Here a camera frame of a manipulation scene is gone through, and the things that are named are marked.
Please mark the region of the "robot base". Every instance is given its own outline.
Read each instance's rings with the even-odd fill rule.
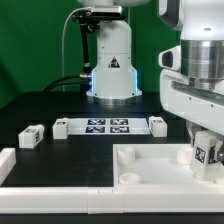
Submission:
[[[87,93],[87,100],[89,102],[93,102],[93,103],[97,103],[97,104],[101,104],[101,105],[109,105],[109,106],[120,105],[120,106],[124,106],[124,105],[129,105],[129,104],[141,102],[142,101],[142,95],[137,95],[137,96],[133,96],[133,97],[130,97],[130,98],[125,98],[125,99],[106,99],[106,98],[99,98],[97,96],[91,96],[91,95],[88,95],[88,93]]]

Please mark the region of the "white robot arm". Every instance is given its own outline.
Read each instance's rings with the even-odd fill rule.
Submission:
[[[224,1],[160,0],[159,14],[181,30],[181,44],[159,56],[161,102],[188,120],[191,168],[211,180],[224,161]],[[207,131],[200,131],[200,126]]]
[[[78,1],[91,7],[88,15],[93,19],[95,16],[104,17],[99,19],[98,24],[98,63],[92,71],[92,88],[87,92],[88,99],[107,105],[124,105],[138,101],[142,92],[137,87],[137,71],[131,63],[131,29],[122,21],[122,17],[111,19],[110,16],[121,15],[121,6],[138,6],[150,0]]]
[[[86,7],[120,5],[122,7],[136,7],[150,2],[150,0],[77,0]]]

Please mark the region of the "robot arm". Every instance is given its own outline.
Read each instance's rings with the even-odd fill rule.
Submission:
[[[111,6],[120,5],[122,7],[136,7],[150,2],[150,0],[77,0],[84,6]]]
[[[159,14],[182,31],[180,47],[160,54],[161,102],[188,120],[194,144],[191,169],[211,180],[224,161],[224,1],[160,0]],[[208,129],[201,131],[200,126]]]

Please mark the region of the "green backdrop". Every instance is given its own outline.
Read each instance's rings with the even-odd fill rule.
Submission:
[[[179,34],[157,17],[157,0],[131,9],[133,65],[139,87],[159,91],[159,52],[178,44]],[[76,0],[0,1],[0,107],[23,92],[42,91],[61,77],[61,36],[64,22]],[[90,57],[96,64],[95,36],[89,36]],[[70,22],[65,45],[65,74],[82,71],[78,23]],[[67,90],[77,91],[77,87]]]

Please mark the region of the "black tabletop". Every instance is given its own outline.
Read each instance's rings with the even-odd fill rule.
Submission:
[[[69,136],[53,140],[58,118],[146,118],[161,116],[168,124],[167,138],[139,136]],[[158,93],[145,93],[141,103],[102,106],[79,93],[31,92],[0,110],[0,150],[16,148],[16,166],[2,187],[113,186],[113,144],[189,143],[185,121],[163,111]],[[29,125],[45,126],[44,140],[33,150],[19,149],[18,134]],[[223,214],[46,214],[0,215],[9,223],[223,223]]]

